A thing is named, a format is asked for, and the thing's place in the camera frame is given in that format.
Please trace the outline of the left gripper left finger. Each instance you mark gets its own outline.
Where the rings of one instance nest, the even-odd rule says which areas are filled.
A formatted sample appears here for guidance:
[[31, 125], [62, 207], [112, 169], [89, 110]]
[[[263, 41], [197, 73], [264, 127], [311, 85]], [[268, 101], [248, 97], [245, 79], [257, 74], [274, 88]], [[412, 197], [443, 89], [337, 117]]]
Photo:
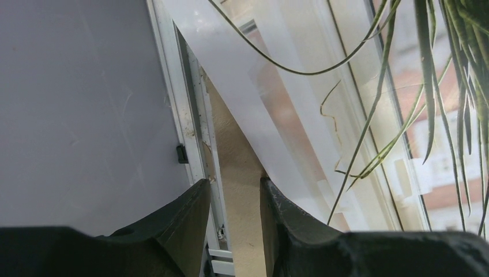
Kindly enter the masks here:
[[1, 275], [199, 276], [210, 197], [202, 179], [109, 236], [61, 226], [1, 228]]

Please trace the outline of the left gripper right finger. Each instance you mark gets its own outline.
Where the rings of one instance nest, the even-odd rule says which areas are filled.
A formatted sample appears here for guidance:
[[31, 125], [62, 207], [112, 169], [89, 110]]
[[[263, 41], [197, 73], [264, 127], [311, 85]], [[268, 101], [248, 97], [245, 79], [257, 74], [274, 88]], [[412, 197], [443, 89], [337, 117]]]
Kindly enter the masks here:
[[487, 276], [488, 243], [458, 231], [338, 231], [260, 180], [267, 276]]

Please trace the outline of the glossy photo print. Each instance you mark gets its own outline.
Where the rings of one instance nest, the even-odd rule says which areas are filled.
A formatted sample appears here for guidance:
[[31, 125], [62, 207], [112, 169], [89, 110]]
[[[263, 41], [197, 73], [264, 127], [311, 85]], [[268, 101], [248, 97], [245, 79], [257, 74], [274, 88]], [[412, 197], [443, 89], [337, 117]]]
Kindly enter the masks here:
[[487, 1], [161, 4], [301, 208], [488, 237]]

